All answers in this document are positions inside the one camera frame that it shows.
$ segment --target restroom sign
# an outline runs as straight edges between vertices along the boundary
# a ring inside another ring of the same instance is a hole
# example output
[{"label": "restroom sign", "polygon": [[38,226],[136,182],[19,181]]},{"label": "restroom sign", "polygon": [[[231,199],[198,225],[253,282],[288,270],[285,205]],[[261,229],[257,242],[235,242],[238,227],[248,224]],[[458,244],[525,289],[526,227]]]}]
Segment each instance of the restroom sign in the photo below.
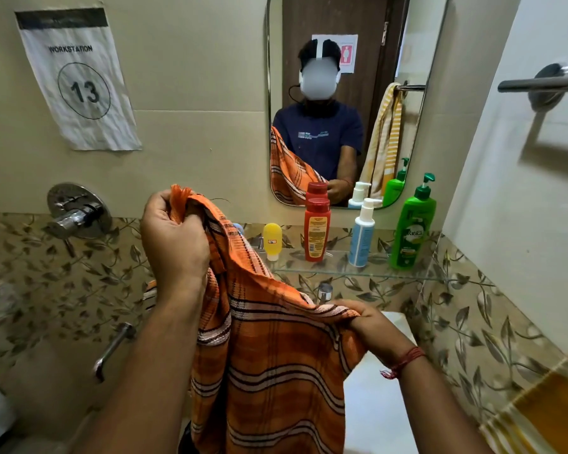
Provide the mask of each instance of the restroom sign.
[{"label": "restroom sign", "polygon": [[103,8],[15,13],[30,60],[61,135],[73,149],[141,149]]},{"label": "restroom sign", "polygon": [[353,73],[356,68],[356,49],[358,45],[357,35],[312,35],[312,40],[332,40],[341,49],[341,61],[339,67],[341,73]]}]

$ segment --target green pump dispenser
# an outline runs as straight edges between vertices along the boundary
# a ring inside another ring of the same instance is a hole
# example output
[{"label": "green pump dispenser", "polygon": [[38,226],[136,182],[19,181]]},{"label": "green pump dispenser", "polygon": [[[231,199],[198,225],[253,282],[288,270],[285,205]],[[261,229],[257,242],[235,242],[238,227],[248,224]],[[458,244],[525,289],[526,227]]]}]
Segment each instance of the green pump dispenser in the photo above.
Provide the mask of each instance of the green pump dispenser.
[{"label": "green pump dispenser", "polygon": [[385,194],[383,195],[383,207],[392,205],[400,197],[401,191],[406,184],[406,166],[410,162],[410,158],[403,157],[404,167],[397,173],[395,178],[391,179],[385,185]]},{"label": "green pump dispenser", "polygon": [[436,202],[430,197],[428,182],[435,182],[434,174],[424,175],[423,184],[414,191],[414,196],[406,199],[402,207],[389,257],[389,264],[396,269],[411,269],[414,266],[424,238],[429,233]]}]

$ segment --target yellow striped towel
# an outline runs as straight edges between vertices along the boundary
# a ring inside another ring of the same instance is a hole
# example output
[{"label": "yellow striped towel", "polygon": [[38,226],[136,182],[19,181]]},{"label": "yellow striped towel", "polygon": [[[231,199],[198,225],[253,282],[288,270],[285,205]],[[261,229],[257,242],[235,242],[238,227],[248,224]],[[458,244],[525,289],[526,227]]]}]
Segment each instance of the yellow striped towel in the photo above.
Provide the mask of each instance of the yellow striped towel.
[{"label": "yellow striped towel", "polygon": [[398,86],[391,83],[383,95],[360,175],[361,182],[371,183],[369,197],[375,199],[383,197],[397,166],[402,111],[401,92],[395,90]]},{"label": "yellow striped towel", "polygon": [[480,431],[497,454],[568,454],[568,357]]}]

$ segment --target mirror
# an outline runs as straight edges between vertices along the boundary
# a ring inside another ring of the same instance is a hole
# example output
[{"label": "mirror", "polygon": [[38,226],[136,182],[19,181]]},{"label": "mirror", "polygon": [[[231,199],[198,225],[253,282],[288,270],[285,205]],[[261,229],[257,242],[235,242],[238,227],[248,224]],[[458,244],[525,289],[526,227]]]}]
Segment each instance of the mirror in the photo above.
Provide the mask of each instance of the mirror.
[{"label": "mirror", "polygon": [[268,0],[269,175],[280,202],[304,206],[308,189],[335,207],[399,198],[446,6]]}]

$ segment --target red bottle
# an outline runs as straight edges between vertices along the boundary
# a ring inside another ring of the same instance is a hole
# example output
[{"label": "red bottle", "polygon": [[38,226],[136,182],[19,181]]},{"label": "red bottle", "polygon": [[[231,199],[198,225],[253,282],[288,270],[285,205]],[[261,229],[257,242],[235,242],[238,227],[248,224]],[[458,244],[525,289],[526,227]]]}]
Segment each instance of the red bottle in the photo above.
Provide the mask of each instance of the red bottle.
[{"label": "red bottle", "polygon": [[311,198],[306,201],[305,210],[305,259],[321,261],[328,241],[330,229],[330,201],[324,198]]},{"label": "red bottle", "polygon": [[305,193],[305,205],[309,199],[328,199],[328,183],[311,182],[307,185],[307,192]]}]

